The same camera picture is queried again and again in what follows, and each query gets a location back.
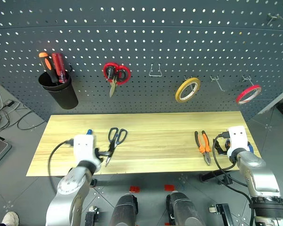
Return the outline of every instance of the pegboard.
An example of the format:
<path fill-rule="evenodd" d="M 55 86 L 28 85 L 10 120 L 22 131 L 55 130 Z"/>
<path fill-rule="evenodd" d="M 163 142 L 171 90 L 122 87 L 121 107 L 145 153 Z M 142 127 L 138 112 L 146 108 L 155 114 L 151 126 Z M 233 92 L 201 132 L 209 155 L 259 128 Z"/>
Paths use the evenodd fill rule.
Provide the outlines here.
<path fill-rule="evenodd" d="M 241 110 L 254 116 L 283 92 L 283 1 L 7 1 L 0 0 L 0 84 L 47 120 L 51 114 Z M 61 52 L 71 63 L 79 105 L 63 110 L 41 88 L 38 53 Z M 132 71 L 109 98 L 106 62 Z M 162 77 L 149 77 L 161 64 Z M 219 76 L 222 92 L 210 76 Z M 262 86 L 255 102 L 235 98 Z M 190 76 L 201 88 L 186 103 L 175 92 Z"/>

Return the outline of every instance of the shoe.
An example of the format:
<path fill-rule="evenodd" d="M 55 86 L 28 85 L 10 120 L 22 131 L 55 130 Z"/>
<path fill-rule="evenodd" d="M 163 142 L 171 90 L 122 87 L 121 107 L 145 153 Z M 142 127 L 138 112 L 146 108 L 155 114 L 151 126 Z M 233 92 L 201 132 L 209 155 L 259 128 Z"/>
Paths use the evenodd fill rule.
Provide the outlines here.
<path fill-rule="evenodd" d="M 6 226 L 19 226 L 19 217 L 15 212 L 5 214 L 2 223 Z"/>

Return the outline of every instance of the wooden table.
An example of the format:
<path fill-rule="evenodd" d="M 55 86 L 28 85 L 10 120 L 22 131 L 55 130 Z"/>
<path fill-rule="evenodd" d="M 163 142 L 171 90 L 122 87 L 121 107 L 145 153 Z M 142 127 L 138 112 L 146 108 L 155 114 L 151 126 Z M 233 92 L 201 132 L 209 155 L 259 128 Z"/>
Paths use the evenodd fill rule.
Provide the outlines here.
<path fill-rule="evenodd" d="M 97 174 L 216 170 L 211 152 L 211 166 L 204 162 L 194 131 L 201 134 L 205 130 L 212 146 L 216 135 L 237 125 L 245 127 L 254 153 L 260 156 L 240 112 L 52 115 L 27 176 L 47 176 L 48 157 L 55 146 L 77 134 L 86 134 L 88 129 L 96 135 L 96 147 L 108 150 L 111 127 L 128 130 L 128 136 L 116 148 L 109 165 L 105 168 L 102 164 Z M 225 139 L 219 140 L 224 147 Z M 231 165 L 224 155 L 218 156 L 218 162 L 222 167 Z M 74 166 L 73 148 L 63 145 L 53 155 L 51 173 L 63 176 Z"/>

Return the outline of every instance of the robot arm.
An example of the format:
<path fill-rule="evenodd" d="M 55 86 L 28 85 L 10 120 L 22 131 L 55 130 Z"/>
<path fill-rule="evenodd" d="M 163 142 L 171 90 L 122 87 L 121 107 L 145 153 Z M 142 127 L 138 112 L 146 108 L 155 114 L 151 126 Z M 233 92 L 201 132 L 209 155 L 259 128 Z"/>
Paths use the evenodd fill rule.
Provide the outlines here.
<path fill-rule="evenodd" d="M 230 127 L 231 147 L 227 155 L 244 176 L 255 210 L 257 226 L 283 226 L 283 198 L 279 185 L 266 162 L 249 151 L 243 126 Z"/>
<path fill-rule="evenodd" d="M 96 155 L 95 136 L 75 136 L 74 154 L 78 165 L 58 184 L 57 194 L 46 214 L 48 226 L 80 225 L 82 205 L 89 193 L 92 175 L 100 170 L 101 159 Z"/>

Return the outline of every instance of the black cup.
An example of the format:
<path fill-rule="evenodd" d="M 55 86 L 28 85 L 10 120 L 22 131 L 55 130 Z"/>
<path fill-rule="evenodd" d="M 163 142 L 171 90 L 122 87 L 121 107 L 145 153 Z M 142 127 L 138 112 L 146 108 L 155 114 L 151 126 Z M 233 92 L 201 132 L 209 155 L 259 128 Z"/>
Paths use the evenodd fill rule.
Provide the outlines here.
<path fill-rule="evenodd" d="M 79 101 L 71 84 L 71 77 L 66 73 L 67 82 L 56 85 L 51 82 L 50 76 L 44 72 L 39 77 L 39 83 L 56 100 L 63 109 L 75 108 Z"/>

